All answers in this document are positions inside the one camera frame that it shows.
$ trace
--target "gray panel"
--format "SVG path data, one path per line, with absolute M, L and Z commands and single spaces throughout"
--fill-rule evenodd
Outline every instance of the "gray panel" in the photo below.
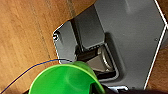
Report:
M 142 89 L 164 27 L 154 1 L 98 0 L 95 8 L 105 33 L 118 45 L 126 67 L 122 80 L 102 83 Z
M 82 31 L 82 36 L 87 36 L 83 31 L 88 34 L 94 32 L 96 36 L 96 38 L 93 37 L 95 41 L 90 42 L 86 37 L 82 42 L 85 47 L 96 45 L 104 39 L 101 36 L 104 30 L 105 42 L 119 71 L 117 79 L 104 79 L 100 82 L 107 86 L 143 89 L 164 28 L 155 2 L 153 0 L 98 0 L 95 3 L 95 9 L 97 14 L 94 9 L 90 9 L 82 12 L 81 17 L 78 16 L 83 19 L 83 21 L 81 19 L 77 21 L 80 23 L 77 27 L 80 32 Z M 93 16 L 89 17 L 93 19 L 89 20 L 89 18 L 85 21 L 84 18 L 87 17 L 88 12 L 92 11 Z M 93 24 L 89 24 L 97 17 L 95 15 L 99 17 L 102 26 L 99 24 L 97 27 L 100 26 L 100 28 L 93 29 L 89 27 Z M 77 42 L 71 23 L 66 22 L 59 31 L 62 41 L 55 41 L 59 58 L 74 60 Z

